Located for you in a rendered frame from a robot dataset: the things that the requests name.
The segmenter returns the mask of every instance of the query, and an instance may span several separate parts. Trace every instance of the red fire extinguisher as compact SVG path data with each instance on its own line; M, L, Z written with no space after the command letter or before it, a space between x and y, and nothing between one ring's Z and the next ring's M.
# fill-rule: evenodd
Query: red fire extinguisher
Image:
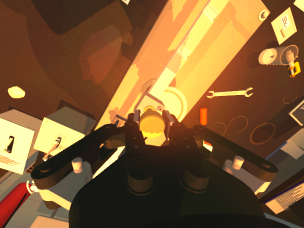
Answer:
M1 202L0 202L0 228L4 228L20 206L31 195L25 182L19 183Z

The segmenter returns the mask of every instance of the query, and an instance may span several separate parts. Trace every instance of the silver open-end wrench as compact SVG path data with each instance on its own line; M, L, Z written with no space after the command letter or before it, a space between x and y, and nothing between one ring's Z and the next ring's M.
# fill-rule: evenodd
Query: silver open-end wrench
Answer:
M253 88L247 88L245 90L238 90L238 91L226 91L226 92L214 92L209 91L211 95L207 95L208 98L213 97L221 97L221 96L245 96L250 97L253 93L247 94L248 91L252 90Z

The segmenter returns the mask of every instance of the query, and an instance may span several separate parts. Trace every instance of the yellow ribbed knob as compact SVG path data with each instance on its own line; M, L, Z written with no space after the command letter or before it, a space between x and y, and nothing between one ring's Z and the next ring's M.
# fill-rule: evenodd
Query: yellow ribbed knob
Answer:
M156 138L165 130L165 121L161 114L150 108L140 117L139 130L147 138Z

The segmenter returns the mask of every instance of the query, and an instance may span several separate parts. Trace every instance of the orange battery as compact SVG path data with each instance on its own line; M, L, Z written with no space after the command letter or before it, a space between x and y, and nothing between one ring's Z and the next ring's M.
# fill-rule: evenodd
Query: orange battery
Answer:
M207 124L207 108L206 107L201 107L199 109L199 122L201 125Z

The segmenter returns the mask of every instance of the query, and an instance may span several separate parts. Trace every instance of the red cylinder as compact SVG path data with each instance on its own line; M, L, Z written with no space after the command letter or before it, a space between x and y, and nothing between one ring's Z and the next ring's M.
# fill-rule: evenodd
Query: red cylinder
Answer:
M6 224L16 208L18 210L30 195L27 184L24 182L19 183L10 191L10 193L0 202L0 228Z
M201 125L207 124L207 108L206 107L201 107L199 109L199 122Z

